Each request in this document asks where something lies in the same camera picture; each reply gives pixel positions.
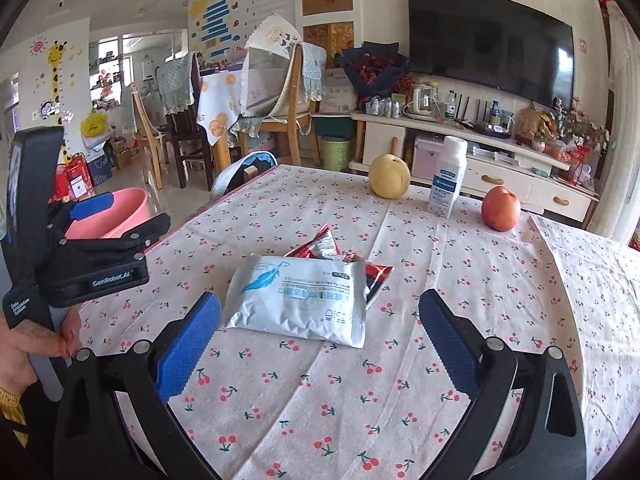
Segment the green waste bin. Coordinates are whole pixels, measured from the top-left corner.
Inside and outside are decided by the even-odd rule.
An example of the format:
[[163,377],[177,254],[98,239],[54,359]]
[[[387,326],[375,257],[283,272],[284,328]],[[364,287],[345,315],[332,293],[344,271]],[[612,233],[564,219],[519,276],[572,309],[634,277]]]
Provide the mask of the green waste bin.
[[320,139],[322,167],[325,170],[343,171],[348,168],[352,157],[352,141],[333,136],[322,136]]

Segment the cherry print tablecloth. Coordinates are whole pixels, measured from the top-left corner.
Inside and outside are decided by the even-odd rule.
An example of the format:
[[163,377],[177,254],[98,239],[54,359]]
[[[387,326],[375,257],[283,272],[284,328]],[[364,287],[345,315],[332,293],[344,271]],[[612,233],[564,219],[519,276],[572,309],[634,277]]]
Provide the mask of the cherry print tablecloth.
[[280,166],[184,224],[148,255],[148,284],[87,304],[81,338],[128,350],[224,296],[250,255],[283,255],[328,226],[339,248],[392,268],[362,349],[221,330],[171,408],[226,479],[415,479],[449,440],[468,398],[422,328],[434,288],[511,348],[562,349],[597,474],[639,414],[639,257],[589,232],[523,214],[497,233],[462,198],[446,219],[427,192],[381,200],[360,176]]

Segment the gold sleeve cuff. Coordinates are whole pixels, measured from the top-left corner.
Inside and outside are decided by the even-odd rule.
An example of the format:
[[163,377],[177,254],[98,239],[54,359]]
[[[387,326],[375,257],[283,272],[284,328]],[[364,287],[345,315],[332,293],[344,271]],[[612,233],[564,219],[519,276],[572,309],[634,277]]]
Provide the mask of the gold sleeve cuff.
[[21,398],[15,394],[0,389],[1,413],[5,420],[10,423],[12,431],[21,445],[28,443],[28,428],[24,410],[21,406]]

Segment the cardboard box white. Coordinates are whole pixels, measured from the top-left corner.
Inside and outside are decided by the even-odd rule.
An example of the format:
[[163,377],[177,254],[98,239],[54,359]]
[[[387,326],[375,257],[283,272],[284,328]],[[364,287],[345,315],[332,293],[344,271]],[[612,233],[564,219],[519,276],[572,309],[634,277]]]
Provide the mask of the cardboard box white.
[[329,68],[323,73],[322,99],[319,112],[343,115],[356,110],[358,94],[342,68]]

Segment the black television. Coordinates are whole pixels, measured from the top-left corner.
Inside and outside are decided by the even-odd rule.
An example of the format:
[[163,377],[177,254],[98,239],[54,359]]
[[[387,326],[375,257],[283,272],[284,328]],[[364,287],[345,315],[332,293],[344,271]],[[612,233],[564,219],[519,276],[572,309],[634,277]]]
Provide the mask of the black television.
[[408,0],[409,66],[550,106],[574,90],[573,29],[511,0]]

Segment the giraffe height wall sticker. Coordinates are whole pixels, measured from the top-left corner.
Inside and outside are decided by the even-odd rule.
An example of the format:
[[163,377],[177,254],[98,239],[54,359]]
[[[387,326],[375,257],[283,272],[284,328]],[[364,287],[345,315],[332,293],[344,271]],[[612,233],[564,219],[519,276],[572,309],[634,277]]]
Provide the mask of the giraffe height wall sticker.
[[66,44],[66,41],[55,40],[53,46],[49,48],[47,57],[47,61],[51,69],[52,90],[52,99],[48,111],[48,117],[51,118],[57,126],[60,126],[63,123],[61,114],[60,65],[66,51]]

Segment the dark wooden chair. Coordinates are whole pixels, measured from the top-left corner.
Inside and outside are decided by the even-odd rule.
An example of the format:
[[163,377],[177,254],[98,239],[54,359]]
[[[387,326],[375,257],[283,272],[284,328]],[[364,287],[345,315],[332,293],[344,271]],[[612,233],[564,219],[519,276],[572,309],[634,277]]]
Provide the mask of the dark wooden chair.
[[189,162],[203,164],[207,188],[211,188],[214,182],[212,147],[205,129],[198,124],[201,95],[198,60],[188,52],[182,58],[157,67],[155,75],[180,188],[186,187],[186,166]]

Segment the white milk bottle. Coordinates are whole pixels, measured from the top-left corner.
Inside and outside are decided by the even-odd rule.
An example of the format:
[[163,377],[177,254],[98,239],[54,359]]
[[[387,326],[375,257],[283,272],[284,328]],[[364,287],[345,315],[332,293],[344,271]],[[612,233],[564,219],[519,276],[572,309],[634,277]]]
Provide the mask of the white milk bottle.
[[466,166],[466,152],[468,142],[456,136],[446,136],[442,144],[434,176],[428,211],[436,216],[448,218],[454,208],[454,202],[459,197]]

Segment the yellow pear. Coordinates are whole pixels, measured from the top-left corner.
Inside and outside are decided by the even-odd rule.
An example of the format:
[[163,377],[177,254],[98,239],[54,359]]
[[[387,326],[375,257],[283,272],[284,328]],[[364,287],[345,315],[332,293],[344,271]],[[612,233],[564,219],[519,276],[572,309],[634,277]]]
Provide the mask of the yellow pear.
[[369,168],[369,184],[375,195],[397,200],[408,191],[409,168],[401,158],[393,154],[378,156]]

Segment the dining table with cloth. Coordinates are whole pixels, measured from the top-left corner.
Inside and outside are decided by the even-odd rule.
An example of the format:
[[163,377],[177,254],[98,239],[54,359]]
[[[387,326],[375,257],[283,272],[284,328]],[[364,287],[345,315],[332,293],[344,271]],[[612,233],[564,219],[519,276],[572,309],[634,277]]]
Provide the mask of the dining table with cloth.
[[232,163],[231,150],[238,145],[231,131],[240,117],[241,75],[224,70],[201,76],[198,124],[205,130],[217,172]]

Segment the red small snack packet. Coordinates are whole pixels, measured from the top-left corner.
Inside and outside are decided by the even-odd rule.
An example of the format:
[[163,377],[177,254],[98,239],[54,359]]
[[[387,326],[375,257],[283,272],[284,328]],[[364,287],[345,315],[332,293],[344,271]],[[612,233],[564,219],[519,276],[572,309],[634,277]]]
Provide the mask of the red small snack packet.
[[367,308],[370,308],[383,286],[390,278],[394,268],[384,264],[372,263],[360,257],[356,252],[348,250],[342,252],[338,248],[335,237],[327,224],[324,224],[316,235],[309,241],[291,249],[285,257],[306,259],[328,259],[346,263],[363,261],[366,269],[366,299]]

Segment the dark flower bouquet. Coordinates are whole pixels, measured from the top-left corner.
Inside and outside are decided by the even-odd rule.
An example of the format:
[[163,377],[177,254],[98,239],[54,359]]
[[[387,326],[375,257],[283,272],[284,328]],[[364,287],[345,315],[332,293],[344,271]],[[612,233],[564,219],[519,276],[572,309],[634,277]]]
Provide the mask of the dark flower bouquet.
[[335,58],[358,96],[389,96],[406,72],[408,58],[398,42],[379,44],[363,41],[358,48],[344,49]]

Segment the pink plastic bucket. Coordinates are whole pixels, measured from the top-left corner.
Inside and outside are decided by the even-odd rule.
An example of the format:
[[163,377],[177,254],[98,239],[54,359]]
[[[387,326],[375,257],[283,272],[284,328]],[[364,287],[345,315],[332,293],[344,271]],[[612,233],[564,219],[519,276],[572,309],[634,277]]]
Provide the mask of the pink plastic bucket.
[[74,206],[65,235],[70,240],[120,237],[151,219],[148,200],[143,188],[121,188],[88,198]]

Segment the red apple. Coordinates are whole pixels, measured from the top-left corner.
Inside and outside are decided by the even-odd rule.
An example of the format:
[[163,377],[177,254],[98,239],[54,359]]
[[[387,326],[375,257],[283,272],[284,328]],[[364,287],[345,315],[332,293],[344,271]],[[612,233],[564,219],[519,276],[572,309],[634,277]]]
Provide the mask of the red apple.
[[507,188],[496,186],[484,197],[480,214],[488,228],[497,232],[510,231],[520,218],[521,203]]

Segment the light wooden chair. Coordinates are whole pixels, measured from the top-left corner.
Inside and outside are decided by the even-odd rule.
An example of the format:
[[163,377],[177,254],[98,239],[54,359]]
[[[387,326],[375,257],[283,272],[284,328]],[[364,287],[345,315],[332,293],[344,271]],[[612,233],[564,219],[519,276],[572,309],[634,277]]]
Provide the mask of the light wooden chair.
[[132,114],[134,114],[134,140],[138,142],[140,165],[146,185],[157,191],[163,188],[163,168],[160,156],[166,153],[167,136],[152,125],[135,84],[131,88]]

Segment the pink storage box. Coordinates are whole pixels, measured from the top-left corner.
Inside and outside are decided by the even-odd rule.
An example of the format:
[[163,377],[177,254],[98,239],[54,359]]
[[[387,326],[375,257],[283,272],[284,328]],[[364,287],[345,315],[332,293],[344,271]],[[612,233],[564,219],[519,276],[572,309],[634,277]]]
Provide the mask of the pink storage box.
[[432,134],[419,134],[413,143],[411,174],[413,177],[431,180],[442,152],[444,138]]

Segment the white electric kettle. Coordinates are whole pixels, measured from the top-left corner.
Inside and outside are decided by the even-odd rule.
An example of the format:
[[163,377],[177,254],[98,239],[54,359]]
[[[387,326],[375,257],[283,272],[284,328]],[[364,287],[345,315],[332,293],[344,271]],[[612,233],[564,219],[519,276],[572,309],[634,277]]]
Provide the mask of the white electric kettle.
[[406,115],[436,117],[439,114],[438,83],[415,84],[405,108]]

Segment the white TV cabinet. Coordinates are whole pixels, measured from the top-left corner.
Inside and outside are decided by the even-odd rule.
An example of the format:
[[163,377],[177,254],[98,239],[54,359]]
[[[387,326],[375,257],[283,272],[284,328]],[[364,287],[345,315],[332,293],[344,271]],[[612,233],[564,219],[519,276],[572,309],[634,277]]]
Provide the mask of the white TV cabinet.
[[[456,136],[468,142],[468,169],[461,192],[482,198],[495,186],[504,186],[521,201],[525,210],[537,214],[557,214],[586,226],[597,207],[599,196],[580,185],[570,184],[559,173],[570,168],[544,153],[518,145],[512,140],[483,136],[468,128],[444,122],[424,122],[413,118],[388,118],[353,112],[356,122],[353,172],[366,174],[380,155],[390,153],[412,167],[413,143],[419,134]],[[429,185],[431,180],[413,177],[411,181]]]

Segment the red gift bag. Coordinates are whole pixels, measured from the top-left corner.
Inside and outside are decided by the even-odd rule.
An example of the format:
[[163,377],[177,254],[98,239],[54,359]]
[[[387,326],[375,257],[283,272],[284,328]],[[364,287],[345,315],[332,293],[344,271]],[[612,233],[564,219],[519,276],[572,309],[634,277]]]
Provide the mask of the red gift bag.
[[93,183],[84,154],[73,155],[66,164],[58,164],[54,175],[54,193],[50,202],[84,200],[94,195]]

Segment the wooden chair with cover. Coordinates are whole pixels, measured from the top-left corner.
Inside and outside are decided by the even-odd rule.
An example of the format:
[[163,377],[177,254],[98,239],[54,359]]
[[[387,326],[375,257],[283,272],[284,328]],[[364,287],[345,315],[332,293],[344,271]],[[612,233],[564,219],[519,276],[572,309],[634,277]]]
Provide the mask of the wooden chair with cover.
[[276,134],[278,159],[299,166],[299,138],[310,133],[311,109],[322,99],[326,49],[303,40],[272,14],[250,34],[241,70],[240,116],[234,125],[242,155],[250,140]]

